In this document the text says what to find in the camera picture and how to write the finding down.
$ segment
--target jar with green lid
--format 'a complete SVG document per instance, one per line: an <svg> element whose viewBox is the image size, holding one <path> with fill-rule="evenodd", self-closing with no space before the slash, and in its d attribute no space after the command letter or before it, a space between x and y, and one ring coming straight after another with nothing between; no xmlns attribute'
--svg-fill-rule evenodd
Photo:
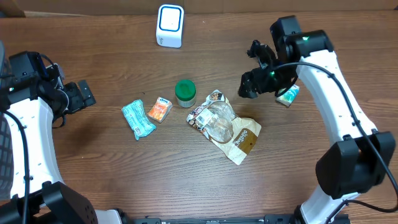
<svg viewBox="0 0 398 224"><path fill-rule="evenodd" d="M175 86L175 96L183 108L190 108L197 101L197 89L191 80L181 80Z"/></svg>

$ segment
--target wooden tabletop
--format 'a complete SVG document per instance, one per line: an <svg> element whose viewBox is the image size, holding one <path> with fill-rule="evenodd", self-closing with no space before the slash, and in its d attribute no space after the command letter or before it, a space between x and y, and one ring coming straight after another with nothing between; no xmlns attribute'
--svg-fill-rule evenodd
<svg viewBox="0 0 398 224"><path fill-rule="evenodd" d="M8 56L38 51L59 63L67 82L87 80L97 104L68 116L53 131L65 183L96 209L121 208L131 217L250 217L292 213L317 185L315 164L329 149L323 120L301 87L290 108L273 94L237 94L241 75L258 67L245 51L254 39L273 45L270 25L289 13L186 15L181 49L159 47L156 16L0 19ZM398 13L301 12L302 30L324 29L343 74L380 131L398 136ZM240 166L185 121L177 105L181 79L197 86L197 103L221 90L240 117L262 129ZM146 138L134 139L121 108L141 99L148 112L158 96L174 103ZM390 163L398 177L398 153ZM397 202L388 178L360 200ZM397 223L398 214L359 205L344 210L354 223Z"/></svg>

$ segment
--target white plastic box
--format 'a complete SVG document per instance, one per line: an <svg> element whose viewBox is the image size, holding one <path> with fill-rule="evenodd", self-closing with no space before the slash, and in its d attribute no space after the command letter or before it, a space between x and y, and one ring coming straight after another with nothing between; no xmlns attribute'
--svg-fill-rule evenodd
<svg viewBox="0 0 398 224"><path fill-rule="evenodd" d="M183 21L184 9L181 6L162 5L157 15L157 43L163 47L181 47Z"/></svg>

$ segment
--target barcode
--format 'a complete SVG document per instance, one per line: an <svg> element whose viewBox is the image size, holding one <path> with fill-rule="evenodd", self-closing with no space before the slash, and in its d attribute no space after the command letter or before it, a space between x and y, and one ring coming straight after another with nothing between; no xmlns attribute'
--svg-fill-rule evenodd
<svg viewBox="0 0 398 224"><path fill-rule="evenodd" d="M197 120L199 120L199 122L204 123L205 119L202 116L198 116Z"/></svg>
<svg viewBox="0 0 398 224"><path fill-rule="evenodd" d="M135 131L138 135L141 135L141 131L140 131L139 128L135 128L134 131Z"/></svg>

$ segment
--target orange and white wrapper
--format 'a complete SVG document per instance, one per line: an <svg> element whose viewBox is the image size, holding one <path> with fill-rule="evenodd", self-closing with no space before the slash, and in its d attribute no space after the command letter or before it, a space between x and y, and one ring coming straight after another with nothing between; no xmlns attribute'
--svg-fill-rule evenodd
<svg viewBox="0 0 398 224"><path fill-rule="evenodd" d="M150 109L148 116L161 123L166 118L172 107L173 104L170 100L158 97L155 105Z"/></svg>

